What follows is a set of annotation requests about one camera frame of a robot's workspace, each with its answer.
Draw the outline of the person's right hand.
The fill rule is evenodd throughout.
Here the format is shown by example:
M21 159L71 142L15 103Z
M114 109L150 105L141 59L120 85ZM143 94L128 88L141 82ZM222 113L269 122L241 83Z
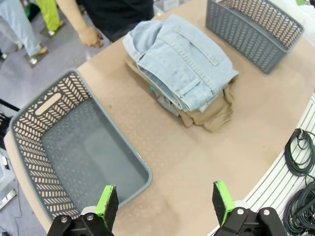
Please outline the person's right hand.
M81 42L89 47L101 48L103 47L102 35L92 27L85 27L83 30L78 32Z

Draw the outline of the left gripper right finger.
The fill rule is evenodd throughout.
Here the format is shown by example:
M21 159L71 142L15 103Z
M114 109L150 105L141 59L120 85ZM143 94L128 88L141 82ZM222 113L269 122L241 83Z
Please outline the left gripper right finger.
M213 183L213 205L220 227L216 236L285 236L284 226L272 207L258 212L236 207L224 181Z

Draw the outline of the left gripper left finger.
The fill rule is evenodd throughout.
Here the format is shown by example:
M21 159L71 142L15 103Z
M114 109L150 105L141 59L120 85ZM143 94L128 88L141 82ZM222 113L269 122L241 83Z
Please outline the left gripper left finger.
M69 215L58 215L47 235L49 236L112 236L119 201L114 185L105 186L93 212L76 219Z

